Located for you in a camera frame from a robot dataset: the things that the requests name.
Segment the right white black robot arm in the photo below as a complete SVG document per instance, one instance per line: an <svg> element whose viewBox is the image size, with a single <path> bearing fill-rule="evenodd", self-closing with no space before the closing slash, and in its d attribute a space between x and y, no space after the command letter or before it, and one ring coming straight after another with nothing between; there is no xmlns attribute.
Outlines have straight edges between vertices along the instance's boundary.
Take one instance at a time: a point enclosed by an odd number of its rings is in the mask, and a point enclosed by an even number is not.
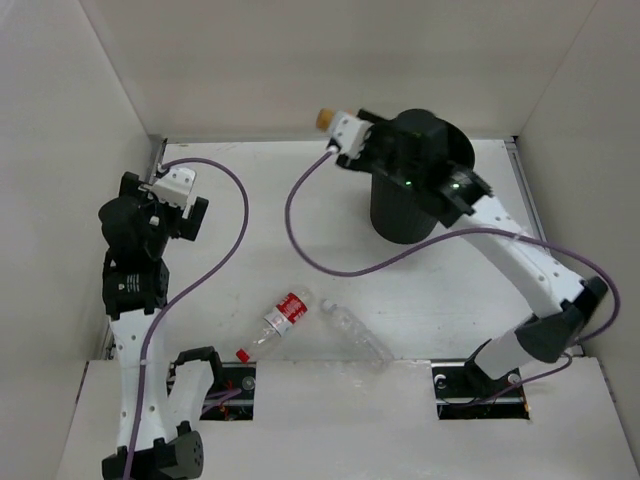
<svg viewBox="0 0 640 480"><path fill-rule="evenodd" d="M483 396L531 361L554 363L577 339L607 294L605 281L585 279L523 236L489 184L456 126L424 109L393 119L361 110L321 113L318 129L339 152L340 167L389 181L451 233L459 233L525 298L532 312L490 339L465 362L464 384Z"/></svg>

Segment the orange juice bottle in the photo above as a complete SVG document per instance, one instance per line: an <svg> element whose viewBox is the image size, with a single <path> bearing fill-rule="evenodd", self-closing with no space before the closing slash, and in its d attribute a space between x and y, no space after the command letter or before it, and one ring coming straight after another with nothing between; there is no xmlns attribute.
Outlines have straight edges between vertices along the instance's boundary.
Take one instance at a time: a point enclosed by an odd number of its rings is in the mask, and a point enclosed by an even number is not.
<svg viewBox="0 0 640 480"><path fill-rule="evenodd" d="M321 132L329 132L332 129L332 125L337 117L337 110L323 108L318 112L315 126Z"/></svg>

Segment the black ribbed plastic bin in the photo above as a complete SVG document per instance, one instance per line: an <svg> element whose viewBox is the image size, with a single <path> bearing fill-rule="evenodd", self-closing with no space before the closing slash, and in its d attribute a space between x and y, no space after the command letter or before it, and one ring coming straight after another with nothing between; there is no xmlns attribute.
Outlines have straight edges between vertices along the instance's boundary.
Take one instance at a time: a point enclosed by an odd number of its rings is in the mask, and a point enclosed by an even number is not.
<svg viewBox="0 0 640 480"><path fill-rule="evenodd" d="M473 168L475 152L456 126L423 109L406 110L391 120L399 146L371 173L370 219L384 239L396 244L423 241L438 222L446 203L427 191L453 168Z"/></svg>

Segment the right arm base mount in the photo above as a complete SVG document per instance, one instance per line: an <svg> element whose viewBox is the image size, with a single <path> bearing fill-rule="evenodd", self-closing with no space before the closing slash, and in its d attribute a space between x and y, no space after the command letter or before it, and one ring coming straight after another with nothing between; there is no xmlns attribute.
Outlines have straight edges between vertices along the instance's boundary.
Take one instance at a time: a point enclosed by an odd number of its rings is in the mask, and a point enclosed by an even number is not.
<svg viewBox="0 0 640 480"><path fill-rule="evenodd" d="M520 370L498 380L476 378L461 359L431 362L437 415L440 420L529 420Z"/></svg>

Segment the red label plastic bottle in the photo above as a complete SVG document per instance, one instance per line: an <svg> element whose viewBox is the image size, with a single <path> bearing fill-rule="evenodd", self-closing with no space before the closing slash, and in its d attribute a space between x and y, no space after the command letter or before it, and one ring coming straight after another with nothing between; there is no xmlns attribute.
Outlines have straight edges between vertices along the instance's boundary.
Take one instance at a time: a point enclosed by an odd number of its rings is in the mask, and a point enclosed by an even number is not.
<svg viewBox="0 0 640 480"><path fill-rule="evenodd" d="M309 312L313 294L307 287L290 289L252 327L247 340L236 351L244 364L257 362L274 350Z"/></svg>

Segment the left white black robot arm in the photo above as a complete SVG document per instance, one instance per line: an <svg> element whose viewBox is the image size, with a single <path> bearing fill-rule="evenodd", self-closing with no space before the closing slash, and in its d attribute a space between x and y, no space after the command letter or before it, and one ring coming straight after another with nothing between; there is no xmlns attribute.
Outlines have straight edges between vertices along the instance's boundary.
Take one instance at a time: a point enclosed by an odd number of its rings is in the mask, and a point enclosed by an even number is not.
<svg viewBox="0 0 640 480"><path fill-rule="evenodd" d="M204 470L196 427L205 400L223 390L221 361L211 346L169 361L156 321L168 304L165 247L194 240L208 207L203 198L189 200L195 178L188 168L151 183L127 172L118 196L98 212L108 244L102 298L121 371L116 451L102 461L106 479L197 479Z"/></svg>

